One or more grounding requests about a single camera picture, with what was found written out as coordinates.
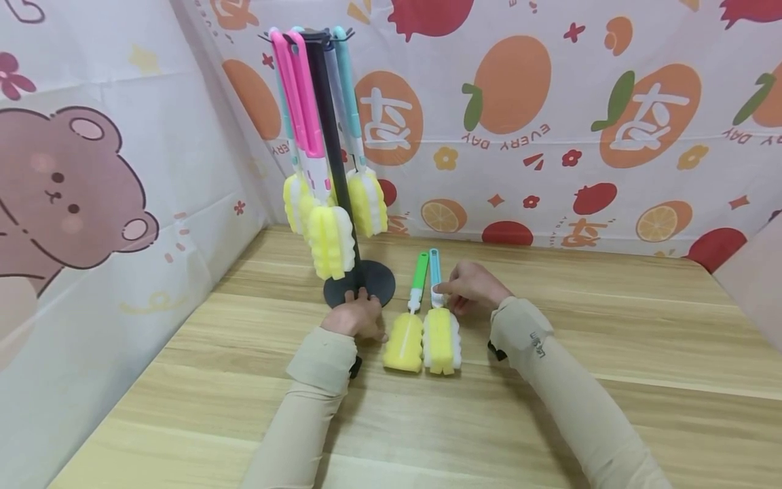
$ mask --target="pink handle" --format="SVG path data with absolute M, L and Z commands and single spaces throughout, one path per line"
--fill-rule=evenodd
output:
M 296 31 L 288 31 L 286 35 L 295 43 L 296 52 L 279 32 L 271 33 L 271 40 L 280 67 L 282 86 L 288 99 L 296 139 L 308 157 L 323 158 L 323 134 L 317 115 L 307 45 Z
M 299 91 L 296 88 L 296 75 L 293 72 L 293 62 L 289 51 L 289 44 L 280 31 L 269 33 L 271 46 L 274 49 L 274 57 L 277 59 L 277 69 L 280 73 L 280 82 L 282 91 L 288 101 L 288 110 L 290 112 L 291 125 L 294 132 L 296 143 L 301 149 L 308 146 L 307 130 L 304 127 L 304 115 L 302 114 L 301 104 L 299 103 Z

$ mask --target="blue handle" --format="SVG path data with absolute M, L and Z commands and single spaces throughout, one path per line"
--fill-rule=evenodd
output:
M 443 281 L 439 269 L 439 251 L 437 248 L 429 250 L 429 280 L 432 282 L 432 286 L 436 286 Z
M 356 104 L 356 92 L 353 90 L 353 67 L 350 64 L 350 53 L 347 49 L 345 30 L 340 26 L 334 27 L 334 37 L 337 39 L 337 63 L 339 64 L 339 79 L 342 82 L 343 101 L 347 112 L 347 130 L 354 138 L 361 137 L 361 120 L 358 118 L 358 105 Z

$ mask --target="bear face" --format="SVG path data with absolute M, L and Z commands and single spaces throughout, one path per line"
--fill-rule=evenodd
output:
M 159 225 L 121 146 L 114 123 L 88 107 L 0 110 L 0 214 L 70 268 L 145 249 Z

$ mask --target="round base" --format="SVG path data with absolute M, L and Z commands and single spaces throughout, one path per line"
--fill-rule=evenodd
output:
M 377 296 L 380 299 L 380 304 L 385 307 L 391 301 L 396 290 L 396 279 L 393 277 L 393 273 L 388 267 L 377 261 L 362 260 L 361 265 L 364 267 L 367 292 L 371 296 Z M 344 304 L 345 292 L 348 290 L 358 294 L 353 274 L 349 272 L 344 279 L 326 280 L 326 283 L 323 284 L 323 297 L 326 299 L 326 304 L 331 308 Z

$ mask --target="printed backdrop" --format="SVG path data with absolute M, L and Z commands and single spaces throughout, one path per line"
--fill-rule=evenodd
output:
M 47 485 L 268 222 L 181 17 L 0 2 L 2 489 Z
M 355 30 L 391 232 L 714 271 L 782 207 L 780 20 L 759 0 L 0 2 L 0 487 L 44 487 L 285 220 L 271 27 Z
M 182 1 L 250 145 L 272 153 L 278 221 L 291 169 L 261 36 L 293 25 L 356 32 L 364 149 L 396 234 L 714 271 L 782 207 L 782 2 Z

